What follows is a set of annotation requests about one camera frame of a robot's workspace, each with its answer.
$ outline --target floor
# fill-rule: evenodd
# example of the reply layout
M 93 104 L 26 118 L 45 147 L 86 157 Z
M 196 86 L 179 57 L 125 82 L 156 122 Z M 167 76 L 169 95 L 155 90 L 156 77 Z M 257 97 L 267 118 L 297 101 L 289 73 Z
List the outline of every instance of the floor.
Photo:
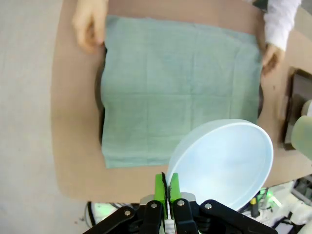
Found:
M 61 2 L 0 0 L 1 233 L 87 230 L 85 203 L 57 188 L 51 150 L 51 66 Z M 305 2 L 312 12 L 312 1 Z

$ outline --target sleeve cuff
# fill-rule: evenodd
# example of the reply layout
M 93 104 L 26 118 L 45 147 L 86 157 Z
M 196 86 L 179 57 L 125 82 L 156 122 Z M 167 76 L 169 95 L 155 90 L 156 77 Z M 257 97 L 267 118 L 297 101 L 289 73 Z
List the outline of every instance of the sleeve cuff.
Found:
M 286 51 L 289 32 L 281 26 L 265 26 L 266 43 L 271 43 Z

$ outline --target white sleeve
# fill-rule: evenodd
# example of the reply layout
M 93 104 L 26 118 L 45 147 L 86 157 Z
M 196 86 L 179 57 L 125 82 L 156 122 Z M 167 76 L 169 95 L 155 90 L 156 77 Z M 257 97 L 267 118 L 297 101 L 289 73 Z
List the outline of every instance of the white sleeve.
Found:
M 266 42 L 286 50 L 290 31 L 301 0 L 269 0 L 264 15 Z

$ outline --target bolt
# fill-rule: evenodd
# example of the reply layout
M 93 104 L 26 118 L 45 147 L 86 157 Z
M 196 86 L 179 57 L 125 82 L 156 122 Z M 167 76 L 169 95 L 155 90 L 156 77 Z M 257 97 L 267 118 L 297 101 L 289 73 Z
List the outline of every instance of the bolt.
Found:
M 182 201 L 182 200 L 178 201 L 178 202 L 177 202 L 177 205 L 178 205 L 178 206 L 184 206 L 184 201 Z
M 207 203 L 207 204 L 205 205 L 205 208 L 206 208 L 207 210 L 210 210 L 212 207 L 213 207 L 213 206 L 212 206 L 210 203 Z
M 125 216 L 129 216 L 131 215 L 131 212 L 130 211 L 125 211 Z

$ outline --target brown table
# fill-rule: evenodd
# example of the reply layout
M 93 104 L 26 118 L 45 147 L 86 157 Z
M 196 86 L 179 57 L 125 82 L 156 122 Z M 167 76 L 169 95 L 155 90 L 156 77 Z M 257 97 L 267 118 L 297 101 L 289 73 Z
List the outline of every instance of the brown table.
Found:
M 65 0 L 55 46 L 51 118 L 55 170 L 63 194 L 101 202 L 138 202 L 154 191 L 155 174 L 167 166 L 106 169 L 98 140 L 95 77 L 103 51 L 87 55 L 76 46 L 71 18 L 76 0 Z M 263 16 L 241 0 L 111 0 L 109 13 L 201 23 L 257 35 L 263 46 Z M 289 76 L 299 67 L 312 73 L 312 42 L 293 31 L 285 62 L 262 78 L 264 106 L 259 125 L 274 144 L 274 162 L 265 186 L 312 174 L 312 162 L 280 145 Z

